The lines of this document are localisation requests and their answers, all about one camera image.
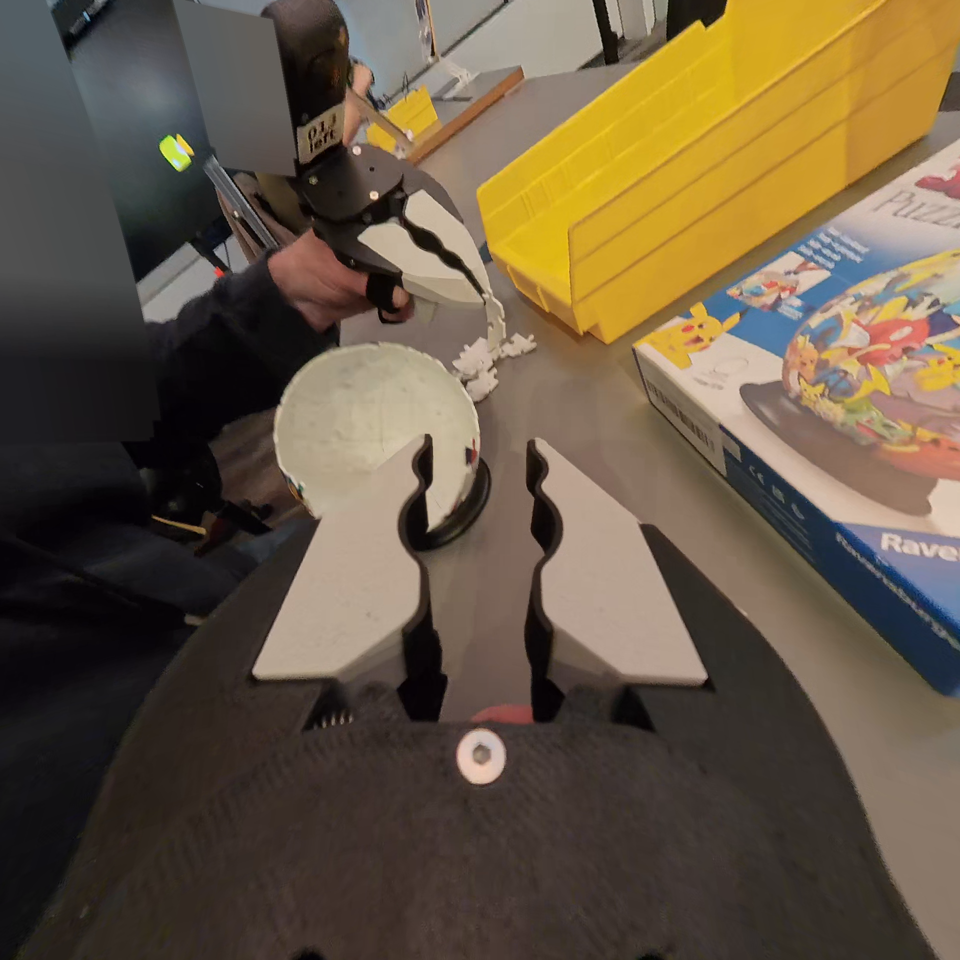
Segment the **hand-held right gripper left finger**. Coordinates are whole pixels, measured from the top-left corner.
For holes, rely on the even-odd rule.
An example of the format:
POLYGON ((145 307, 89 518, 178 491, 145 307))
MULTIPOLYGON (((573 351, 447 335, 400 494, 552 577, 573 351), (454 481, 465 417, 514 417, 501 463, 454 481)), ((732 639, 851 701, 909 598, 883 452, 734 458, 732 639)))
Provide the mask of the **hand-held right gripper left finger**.
POLYGON ((323 516, 252 678, 377 682, 398 693, 414 721, 439 719, 449 679, 415 549, 432 479, 432 438, 415 436, 323 516))

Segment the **black round ball stand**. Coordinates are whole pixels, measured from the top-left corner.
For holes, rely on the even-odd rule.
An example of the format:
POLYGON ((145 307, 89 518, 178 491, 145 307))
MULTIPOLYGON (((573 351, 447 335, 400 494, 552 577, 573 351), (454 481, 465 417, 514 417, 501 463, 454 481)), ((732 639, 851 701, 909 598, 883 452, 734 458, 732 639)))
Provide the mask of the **black round ball stand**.
POLYGON ((450 515, 426 532, 419 550, 433 551, 448 546, 466 534, 479 520, 491 495, 493 478, 487 462, 480 457, 472 485, 450 515))

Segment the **person's left hand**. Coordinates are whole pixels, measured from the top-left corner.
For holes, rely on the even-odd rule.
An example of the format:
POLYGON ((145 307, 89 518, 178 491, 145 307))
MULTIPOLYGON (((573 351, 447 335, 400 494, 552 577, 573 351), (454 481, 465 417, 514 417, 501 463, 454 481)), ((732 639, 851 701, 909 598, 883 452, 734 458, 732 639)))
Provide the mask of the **person's left hand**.
POLYGON ((367 296, 369 276, 342 263, 312 230, 272 253, 267 266, 285 302, 317 332, 376 308, 367 296))

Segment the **blue white puzzle box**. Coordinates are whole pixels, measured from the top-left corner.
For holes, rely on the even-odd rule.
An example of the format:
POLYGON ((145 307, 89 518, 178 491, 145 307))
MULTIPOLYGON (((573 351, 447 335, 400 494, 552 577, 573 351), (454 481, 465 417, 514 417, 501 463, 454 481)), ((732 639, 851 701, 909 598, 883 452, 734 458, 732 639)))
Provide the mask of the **blue white puzzle box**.
POLYGON ((648 401, 959 692, 959 143, 632 345, 648 401))

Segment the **yellow cardboard box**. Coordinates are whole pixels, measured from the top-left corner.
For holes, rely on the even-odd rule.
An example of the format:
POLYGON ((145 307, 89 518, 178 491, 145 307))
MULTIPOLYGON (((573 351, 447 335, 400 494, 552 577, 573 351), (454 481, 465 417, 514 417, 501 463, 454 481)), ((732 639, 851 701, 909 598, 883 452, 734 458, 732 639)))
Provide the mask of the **yellow cardboard box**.
POLYGON ((931 129, 957 1, 732 1, 481 185, 493 262, 609 344, 931 129))

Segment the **person's left forearm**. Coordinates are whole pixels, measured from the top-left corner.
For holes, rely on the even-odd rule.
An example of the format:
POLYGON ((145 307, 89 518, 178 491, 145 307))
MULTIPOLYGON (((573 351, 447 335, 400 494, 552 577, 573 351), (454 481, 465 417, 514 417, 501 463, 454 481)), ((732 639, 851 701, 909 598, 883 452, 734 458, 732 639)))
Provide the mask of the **person's left forearm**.
POLYGON ((275 408, 294 374, 340 345, 337 325, 313 329, 260 258, 147 324, 159 419, 152 437, 126 441, 138 469, 172 469, 227 427, 275 408))

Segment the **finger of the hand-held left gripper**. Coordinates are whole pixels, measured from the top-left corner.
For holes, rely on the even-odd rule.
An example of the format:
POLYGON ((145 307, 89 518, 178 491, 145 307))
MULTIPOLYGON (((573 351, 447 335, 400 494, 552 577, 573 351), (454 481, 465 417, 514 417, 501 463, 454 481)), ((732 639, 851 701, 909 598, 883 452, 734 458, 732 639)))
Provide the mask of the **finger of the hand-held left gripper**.
POLYGON ((358 242, 399 272, 401 285, 440 306, 482 306, 484 290, 462 258, 430 231, 398 219, 366 226, 358 242))
POLYGON ((460 275, 484 301, 494 292, 479 247, 456 213, 451 213, 426 189, 404 201, 400 222, 414 246, 460 275))

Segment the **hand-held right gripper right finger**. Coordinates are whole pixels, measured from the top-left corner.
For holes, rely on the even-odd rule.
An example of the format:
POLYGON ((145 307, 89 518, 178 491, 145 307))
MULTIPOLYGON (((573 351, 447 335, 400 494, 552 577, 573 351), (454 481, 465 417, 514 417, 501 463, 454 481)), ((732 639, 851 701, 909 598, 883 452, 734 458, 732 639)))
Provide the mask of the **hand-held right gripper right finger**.
POLYGON ((642 522, 543 438, 529 440, 542 551, 525 619, 534 721, 576 688, 697 690, 709 681, 642 522))

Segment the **colourful puzzle ball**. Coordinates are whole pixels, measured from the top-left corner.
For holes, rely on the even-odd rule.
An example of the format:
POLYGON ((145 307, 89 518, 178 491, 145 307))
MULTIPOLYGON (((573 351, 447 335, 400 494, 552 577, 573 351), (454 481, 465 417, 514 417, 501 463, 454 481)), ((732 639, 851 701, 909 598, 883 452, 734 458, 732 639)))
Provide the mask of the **colourful puzzle ball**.
POLYGON ((433 442, 434 530, 466 500, 481 452, 474 402, 437 359, 393 342, 328 350, 288 384, 272 429, 278 467, 317 520, 424 435, 433 442))

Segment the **small yellow bin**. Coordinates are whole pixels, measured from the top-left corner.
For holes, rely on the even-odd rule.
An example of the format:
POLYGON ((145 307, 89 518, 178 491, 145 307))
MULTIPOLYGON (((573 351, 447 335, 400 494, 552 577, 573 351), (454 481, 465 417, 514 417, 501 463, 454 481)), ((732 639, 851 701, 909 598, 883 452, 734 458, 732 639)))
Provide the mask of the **small yellow bin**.
POLYGON ((406 95, 385 111, 374 109, 366 121, 366 143, 405 157, 439 123, 439 116, 428 89, 410 88, 406 95))

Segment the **heap of white puzzle pieces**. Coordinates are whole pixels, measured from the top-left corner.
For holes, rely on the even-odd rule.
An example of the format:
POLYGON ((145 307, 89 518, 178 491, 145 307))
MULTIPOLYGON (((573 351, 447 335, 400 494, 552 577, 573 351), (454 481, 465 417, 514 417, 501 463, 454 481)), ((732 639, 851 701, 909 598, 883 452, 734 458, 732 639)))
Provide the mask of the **heap of white puzzle pieces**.
POLYGON ((483 294, 486 334, 466 344, 453 361, 453 373, 474 404, 484 402, 498 387, 498 362, 532 354, 538 347, 533 334, 508 334, 505 309, 492 292, 483 294))

